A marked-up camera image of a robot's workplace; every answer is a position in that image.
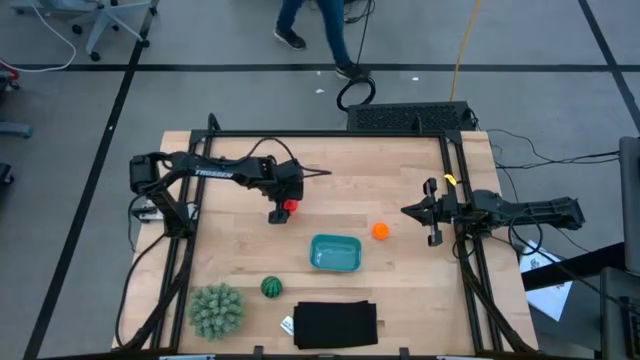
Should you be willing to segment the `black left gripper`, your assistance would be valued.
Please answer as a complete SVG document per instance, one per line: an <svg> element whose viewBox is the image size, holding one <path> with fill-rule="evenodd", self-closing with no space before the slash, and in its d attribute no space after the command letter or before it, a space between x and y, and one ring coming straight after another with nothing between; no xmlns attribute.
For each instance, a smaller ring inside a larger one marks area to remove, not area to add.
<svg viewBox="0 0 640 360"><path fill-rule="evenodd" d="M270 224L286 224L290 211L287 200L301 201L304 194L303 170L296 159L277 164L273 168L275 183L267 187L267 197L275 202L275 209L268 214Z"/></svg>

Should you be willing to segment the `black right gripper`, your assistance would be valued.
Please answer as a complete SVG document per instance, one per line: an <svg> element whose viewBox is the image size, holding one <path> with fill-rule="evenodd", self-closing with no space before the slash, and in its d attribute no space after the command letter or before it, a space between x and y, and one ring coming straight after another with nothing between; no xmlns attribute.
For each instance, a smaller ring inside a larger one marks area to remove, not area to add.
<svg viewBox="0 0 640 360"><path fill-rule="evenodd" d="M437 181L431 177L423 184L426 197L416 204L401 208L405 215L421 225L431 227L427 237L429 246L439 246L443 243L442 231L438 227L439 223L458 224L462 229L471 226L470 215L464 212L464 206L457 202L457 197L445 194L437 198L436 190Z"/></svg>

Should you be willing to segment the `green striped toy watermelon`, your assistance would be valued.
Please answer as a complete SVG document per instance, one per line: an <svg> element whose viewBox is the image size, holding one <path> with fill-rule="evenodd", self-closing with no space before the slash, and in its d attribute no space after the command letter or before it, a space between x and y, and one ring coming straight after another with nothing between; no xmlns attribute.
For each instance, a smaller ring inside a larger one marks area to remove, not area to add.
<svg viewBox="0 0 640 360"><path fill-rule="evenodd" d="M260 290L267 298L277 298L282 294L283 285L278 277L267 276L261 282Z"/></svg>

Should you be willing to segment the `teal plastic container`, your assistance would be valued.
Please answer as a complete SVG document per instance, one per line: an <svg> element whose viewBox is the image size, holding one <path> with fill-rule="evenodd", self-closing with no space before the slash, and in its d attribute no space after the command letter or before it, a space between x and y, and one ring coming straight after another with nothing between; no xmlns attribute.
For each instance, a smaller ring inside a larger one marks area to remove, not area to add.
<svg viewBox="0 0 640 360"><path fill-rule="evenodd" d="M362 263L361 241L345 235L315 235L310 243L310 263L323 271L355 272Z"/></svg>

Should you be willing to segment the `black perforated computer case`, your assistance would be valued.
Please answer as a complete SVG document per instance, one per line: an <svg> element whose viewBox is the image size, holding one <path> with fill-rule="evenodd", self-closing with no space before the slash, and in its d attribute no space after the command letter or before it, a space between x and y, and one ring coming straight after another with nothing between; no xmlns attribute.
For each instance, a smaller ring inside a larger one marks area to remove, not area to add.
<svg viewBox="0 0 640 360"><path fill-rule="evenodd" d="M478 119L466 101L353 105L350 131L474 131Z"/></svg>

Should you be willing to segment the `pale green potted plant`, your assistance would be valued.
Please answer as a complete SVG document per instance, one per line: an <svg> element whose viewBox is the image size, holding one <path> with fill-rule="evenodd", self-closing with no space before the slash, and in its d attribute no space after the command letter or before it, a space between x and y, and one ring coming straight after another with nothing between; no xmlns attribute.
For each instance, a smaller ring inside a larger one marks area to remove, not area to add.
<svg viewBox="0 0 640 360"><path fill-rule="evenodd" d="M197 288L191 296L188 318L197 337L221 340L242 326L244 295L226 283Z"/></svg>

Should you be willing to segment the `black folded cloth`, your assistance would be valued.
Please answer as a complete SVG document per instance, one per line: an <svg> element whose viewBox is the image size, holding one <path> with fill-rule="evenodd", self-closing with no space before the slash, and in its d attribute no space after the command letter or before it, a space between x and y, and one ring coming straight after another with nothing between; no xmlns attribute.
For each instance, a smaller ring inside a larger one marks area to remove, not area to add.
<svg viewBox="0 0 640 360"><path fill-rule="evenodd" d="M300 349L336 349L378 343L377 305L299 302L294 307L294 344Z"/></svg>

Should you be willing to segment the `white paper sheet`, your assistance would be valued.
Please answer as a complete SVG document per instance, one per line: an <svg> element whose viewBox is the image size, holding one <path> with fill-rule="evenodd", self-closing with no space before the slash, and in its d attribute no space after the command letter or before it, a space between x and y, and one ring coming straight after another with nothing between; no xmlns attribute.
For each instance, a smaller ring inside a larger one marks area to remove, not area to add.
<svg viewBox="0 0 640 360"><path fill-rule="evenodd" d="M523 255L519 260L519 270L521 274L550 265L552 262L559 262L555 255L541 248L531 255ZM536 290L527 290L526 298L529 305L541 311L549 318L559 322L566 305L573 282L567 281L558 285L553 285Z"/></svg>

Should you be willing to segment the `black bar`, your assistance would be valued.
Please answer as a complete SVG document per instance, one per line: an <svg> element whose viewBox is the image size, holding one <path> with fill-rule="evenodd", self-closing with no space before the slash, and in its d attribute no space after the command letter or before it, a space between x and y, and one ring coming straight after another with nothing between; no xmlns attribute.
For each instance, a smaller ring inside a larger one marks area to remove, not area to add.
<svg viewBox="0 0 640 360"><path fill-rule="evenodd" d="M617 243L580 256L524 272L521 277L527 291L578 281L598 275L603 269L611 267L618 270L626 268L625 245Z"/></svg>

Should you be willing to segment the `person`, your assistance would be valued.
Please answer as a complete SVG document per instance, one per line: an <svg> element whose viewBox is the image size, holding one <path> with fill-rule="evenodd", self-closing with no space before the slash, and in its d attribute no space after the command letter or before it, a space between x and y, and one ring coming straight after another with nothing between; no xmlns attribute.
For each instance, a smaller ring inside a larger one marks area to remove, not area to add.
<svg viewBox="0 0 640 360"><path fill-rule="evenodd" d="M282 0L273 30L274 36L294 50L304 50L306 41L294 30L296 15L305 0ZM324 21L324 29L329 49L332 53L337 75L354 81L370 76L370 72L352 61L344 39L344 1L316 0Z"/></svg>

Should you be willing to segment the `light grey office chair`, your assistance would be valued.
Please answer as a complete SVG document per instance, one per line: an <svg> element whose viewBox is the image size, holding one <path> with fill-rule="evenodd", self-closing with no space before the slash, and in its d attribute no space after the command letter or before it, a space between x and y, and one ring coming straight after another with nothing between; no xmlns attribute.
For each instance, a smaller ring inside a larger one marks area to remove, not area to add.
<svg viewBox="0 0 640 360"><path fill-rule="evenodd" d="M120 18L121 14L139 9L147 10L152 16L157 14L157 7L151 0L132 3L121 3L120 0L12 0L10 8L18 15L27 12L37 15L46 26L49 24L44 20L45 16L71 16L69 24L76 35L83 33L83 24L92 23L85 52L94 62L101 60L101 55L94 47L108 28L128 32L143 48L150 46L150 42L140 32L133 30Z"/></svg>

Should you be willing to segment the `grey chair leg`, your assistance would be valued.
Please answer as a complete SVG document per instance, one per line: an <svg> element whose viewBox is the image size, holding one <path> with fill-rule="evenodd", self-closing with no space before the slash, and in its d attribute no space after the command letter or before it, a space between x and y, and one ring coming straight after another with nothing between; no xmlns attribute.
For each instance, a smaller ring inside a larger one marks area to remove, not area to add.
<svg viewBox="0 0 640 360"><path fill-rule="evenodd" d="M29 139L33 135L33 127L23 123L0 121L0 135L18 136Z"/></svg>

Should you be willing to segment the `red chair part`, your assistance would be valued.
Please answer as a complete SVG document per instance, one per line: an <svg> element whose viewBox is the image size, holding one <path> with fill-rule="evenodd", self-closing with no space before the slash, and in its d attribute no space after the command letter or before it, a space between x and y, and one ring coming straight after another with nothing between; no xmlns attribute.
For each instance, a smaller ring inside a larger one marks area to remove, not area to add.
<svg viewBox="0 0 640 360"><path fill-rule="evenodd" d="M0 62L0 69L7 73L7 75L5 76L7 80L7 86L12 88L13 90L19 90L20 89L20 85L18 83L18 80L20 78L19 72L9 68L8 66L2 64L1 62Z"/></svg>

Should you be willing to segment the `black aluminium table frame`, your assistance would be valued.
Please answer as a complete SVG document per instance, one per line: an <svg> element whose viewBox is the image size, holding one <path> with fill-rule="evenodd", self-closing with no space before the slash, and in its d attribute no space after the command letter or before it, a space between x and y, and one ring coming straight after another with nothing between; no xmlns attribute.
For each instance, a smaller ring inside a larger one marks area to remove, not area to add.
<svg viewBox="0 0 640 360"><path fill-rule="evenodd" d="M338 131L276 131L233 135L222 132L210 147L214 156L248 152L279 161L296 156L324 175L305 183L297 211L284 225L271 225L272 204L255 190L230 181L191 182L190 199L199 199L202 215L187 285L170 303L150 345L184 353L246 354L256 345L269 355L297 353L280 323L302 301L357 302L377 305L378 343L366 355L472 353L492 348L486 312L475 310L470 323L460 267L452 254L451 226L443 243L427 244L428 231L401 213L422 198L423 182L456 172L457 146L429 137L373 136ZM385 240L371 233L376 222L390 228ZM310 263L310 243L318 234L356 237L362 263L355 272L323 271ZM261 282L278 277L282 294L267 298ZM197 337L187 311L193 292L227 283L245 298L242 326L210 342Z"/></svg>

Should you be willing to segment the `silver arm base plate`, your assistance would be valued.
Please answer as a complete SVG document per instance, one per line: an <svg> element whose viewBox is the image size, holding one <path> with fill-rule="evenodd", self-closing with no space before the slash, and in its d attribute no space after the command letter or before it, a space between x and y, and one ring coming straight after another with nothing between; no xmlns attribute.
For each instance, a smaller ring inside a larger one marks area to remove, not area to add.
<svg viewBox="0 0 640 360"><path fill-rule="evenodd" d="M155 204L150 200L146 200L142 205L138 207L134 207L131 210L131 215L141 223L148 223L151 221L161 221L163 219L162 213L157 209Z"/></svg>

